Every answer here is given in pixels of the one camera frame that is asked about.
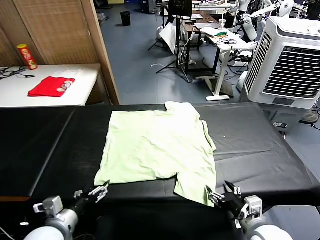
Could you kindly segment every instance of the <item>black table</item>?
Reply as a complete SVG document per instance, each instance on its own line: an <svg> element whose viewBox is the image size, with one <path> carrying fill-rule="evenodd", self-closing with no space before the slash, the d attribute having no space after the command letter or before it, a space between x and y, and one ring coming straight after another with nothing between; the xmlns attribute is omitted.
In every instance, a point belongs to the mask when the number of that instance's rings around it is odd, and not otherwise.
<svg viewBox="0 0 320 240"><path fill-rule="evenodd" d="M0 199L19 201L32 195L74 110L0 109Z"/></svg>
<svg viewBox="0 0 320 240"><path fill-rule="evenodd" d="M265 118L255 103L198 104L217 151L217 191L231 181L245 196L258 195L264 206L312 205L320 200L319 182ZM78 107L66 126L32 195L71 200L92 186L100 167L112 111L165 110L164 105ZM114 184L103 203L191 203L174 194L176 179Z"/></svg>

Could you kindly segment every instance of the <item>air cooler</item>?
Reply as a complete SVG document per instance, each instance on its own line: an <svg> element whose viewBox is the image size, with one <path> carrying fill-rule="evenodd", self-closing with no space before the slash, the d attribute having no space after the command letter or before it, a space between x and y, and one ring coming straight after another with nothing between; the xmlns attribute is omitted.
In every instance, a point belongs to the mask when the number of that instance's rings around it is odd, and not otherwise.
<svg viewBox="0 0 320 240"><path fill-rule="evenodd" d="M240 101L259 103L288 132L320 97L320 21L270 17Z"/></svg>

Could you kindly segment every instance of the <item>red cloth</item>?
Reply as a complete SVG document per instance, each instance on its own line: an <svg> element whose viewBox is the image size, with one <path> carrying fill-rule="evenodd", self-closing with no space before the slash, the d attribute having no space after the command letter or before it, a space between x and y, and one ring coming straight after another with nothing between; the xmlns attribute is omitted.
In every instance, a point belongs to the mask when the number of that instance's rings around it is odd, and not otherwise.
<svg viewBox="0 0 320 240"><path fill-rule="evenodd" d="M48 76L34 89L28 92L28 97L61 97L73 84L74 78Z"/></svg>

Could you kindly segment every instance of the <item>air cooler grille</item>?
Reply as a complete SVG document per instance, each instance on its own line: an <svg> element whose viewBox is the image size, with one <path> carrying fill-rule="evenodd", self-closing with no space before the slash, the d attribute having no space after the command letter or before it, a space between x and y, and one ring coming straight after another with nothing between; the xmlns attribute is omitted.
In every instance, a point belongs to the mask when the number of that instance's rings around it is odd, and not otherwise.
<svg viewBox="0 0 320 240"><path fill-rule="evenodd" d="M272 41L271 37L268 35L268 33L265 32L261 40L261 43L259 45L259 48L255 53L254 61L250 67L248 76L245 80L245 86L249 93L255 83L255 80L257 78L261 65L264 62L264 59L267 55L268 49L271 45L271 41Z"/></svg>
<svg viewBox="0 0 320 240"><path fill-rule="evenodd" d="M285 97L313 99L320 90L320 50L286 46L263 90Z"/></svg>

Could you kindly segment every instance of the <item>wooden panel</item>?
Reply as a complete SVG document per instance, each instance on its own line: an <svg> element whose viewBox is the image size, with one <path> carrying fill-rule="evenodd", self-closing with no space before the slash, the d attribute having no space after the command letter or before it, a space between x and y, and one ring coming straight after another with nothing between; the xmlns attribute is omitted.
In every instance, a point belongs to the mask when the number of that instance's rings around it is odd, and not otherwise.
<svg viewBox="0 0 320 240"><path fill-rule="evenodd" d="M91 33L93 45L101 64L101 71L104 76L104 82L112 104L119 105L119 93L109 61L106 45L100 29L97 12L93 0L81 0L88 28Z"/></svg>
<svg viewBox="0 0 320 240"><path fill-rule="evenodd" d="M11 45L14 47L14 50L17 52L18 56L21 57L21 60L23 60L22 56L19 54L16 46L19 44L27 44L35 62L38 65L45 64L34 41L30 37L13 0L0 1L0 24Z"/></svg>
<svg viewBox="0 0 320 240"><path fill-rule="evenodd" d="M21 64L17 52L10 45L0 26L0 67L20 66Z"/></svg>
<svg viewBox="0 0 320 240"><path fill-rule="evenodd" d="M46 64L99 63L80 0L13 0Z"/></svg>

